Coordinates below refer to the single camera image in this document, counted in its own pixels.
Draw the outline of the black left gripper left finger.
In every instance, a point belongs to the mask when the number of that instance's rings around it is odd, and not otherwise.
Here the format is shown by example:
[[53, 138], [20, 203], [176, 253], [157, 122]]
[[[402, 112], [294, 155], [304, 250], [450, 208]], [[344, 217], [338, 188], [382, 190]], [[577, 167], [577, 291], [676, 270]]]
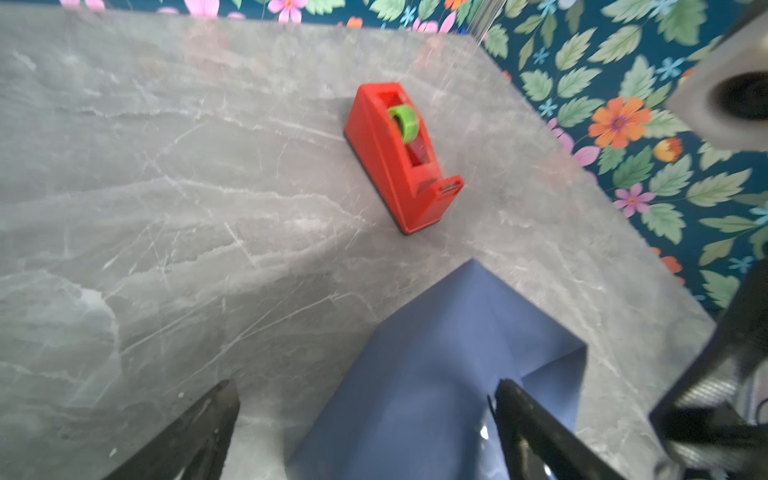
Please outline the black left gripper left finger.
[[218, 383], [106, 479], [220, 479], [239, 409], [236, 384]]

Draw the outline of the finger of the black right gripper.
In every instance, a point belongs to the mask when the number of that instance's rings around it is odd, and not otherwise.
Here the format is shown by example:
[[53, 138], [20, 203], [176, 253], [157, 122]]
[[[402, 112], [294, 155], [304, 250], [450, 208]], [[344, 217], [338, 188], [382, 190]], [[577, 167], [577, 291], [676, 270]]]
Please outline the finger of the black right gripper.
[[767, 477], [767, 426], [733, 407], [741, 387], [767, 360], [767, 260], [738, 287], [699, 356], [650, 413], [669, 457], [693, 471], [733, 479]]

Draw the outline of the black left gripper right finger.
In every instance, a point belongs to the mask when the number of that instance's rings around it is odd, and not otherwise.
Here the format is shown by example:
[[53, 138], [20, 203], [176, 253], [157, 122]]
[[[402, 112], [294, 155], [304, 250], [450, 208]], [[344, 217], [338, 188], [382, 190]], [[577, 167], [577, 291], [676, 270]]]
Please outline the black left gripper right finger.
[[623, 478], [513, 380], [488, 402], [511, 479]]

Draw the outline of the red tape dispenser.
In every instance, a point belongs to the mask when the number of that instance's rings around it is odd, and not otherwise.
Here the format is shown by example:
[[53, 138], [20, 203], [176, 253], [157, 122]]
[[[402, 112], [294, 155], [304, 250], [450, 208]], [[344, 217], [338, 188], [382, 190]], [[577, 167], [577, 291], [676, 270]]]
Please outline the red tape dispenser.
[[465, 185], [443, 174], [427, 126], [398, 83], [360, 86], [344, 136], [405, 235], [438, 223]]

